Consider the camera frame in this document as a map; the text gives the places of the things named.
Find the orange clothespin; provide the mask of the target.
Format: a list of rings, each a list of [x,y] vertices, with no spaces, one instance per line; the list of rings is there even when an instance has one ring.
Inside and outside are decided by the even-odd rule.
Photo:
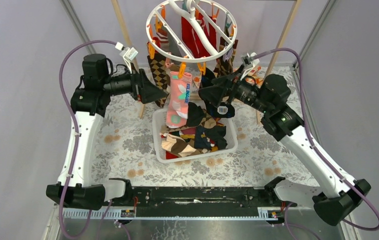
[[[182,62],[180,64],[179,71],[178,71],[178,78],[179,79],[181,79],[184,76],[185,70],[186,70],[186,63]]]

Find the brown yellow argyle sock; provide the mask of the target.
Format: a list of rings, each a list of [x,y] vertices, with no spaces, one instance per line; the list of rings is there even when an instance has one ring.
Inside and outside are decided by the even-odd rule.
[[[166,92],[166,97],[155,101],[158,107],[163,108],[170,93],[170,76],[167,73],[167,68],[165,65],[166,57],[158,52],[155,52],[153,58],[151,58],[150,55],[147,56],[147,61],[154,84],[159,89]]]

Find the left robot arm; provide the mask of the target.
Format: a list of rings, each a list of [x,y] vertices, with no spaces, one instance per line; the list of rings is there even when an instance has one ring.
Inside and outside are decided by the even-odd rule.
[[[95,183],[91,174],[95,159],[95,140],[104,121],[112,96],[129,94],[143,104],[166,97],[167,93],[151,83],[143,69],[133,64],[114,75],[112,62],[104,54],[86,55],[83,74],[70,101],[71,132],[61,173],[55,184],[46,187],[46,196],[66,208],[100,210],[108,201],[125,206],[134,199],[130,180],[110,178]]]

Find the dark green sock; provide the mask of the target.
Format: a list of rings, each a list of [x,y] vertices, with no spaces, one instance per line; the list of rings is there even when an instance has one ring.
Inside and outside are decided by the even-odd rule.
[[[203,109],[194,102],[188,103],[188,118],[186,120],[187,127],[197,127],[206,116]]]

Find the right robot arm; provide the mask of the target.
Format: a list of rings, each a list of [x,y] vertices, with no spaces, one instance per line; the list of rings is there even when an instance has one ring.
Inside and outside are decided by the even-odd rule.
[[[200,98],[216,108],[225,97],[229,102],[237,99],[262,112],[264,130],[290,150],[319,184],[313,187],[276,177],[265,186],[266,203],[277,206],[282,201],[293,202],[313,209],[328,225],[339,224],[363,201],[358,193],[366,195],[371,185],[365,179],[356,180],[330,157],[324,162],[326,154],[319,152],[321,147],[306,130],[307,125],[287,104],[291,90],[283,76],[270,74],[261,87],[235,77],[231,74],[213,79],[211,86],[198,91]]]

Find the white round sock hanger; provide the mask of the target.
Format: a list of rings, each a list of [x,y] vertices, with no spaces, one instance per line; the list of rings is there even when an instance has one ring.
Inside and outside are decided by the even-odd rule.
[[[181,36],[167,21],[168,8],[184,23]],[[175,43],[181,53],[172,53],[161,47],[161,38],[155,35],[161,29],[165,29],[167,36],[171,37],[168,42]],[[238,25],[233,14],[214,0],[165,0],[149,13],[145,32],[150,60],[159,54],[166,60],[198,64],[231,60]]]

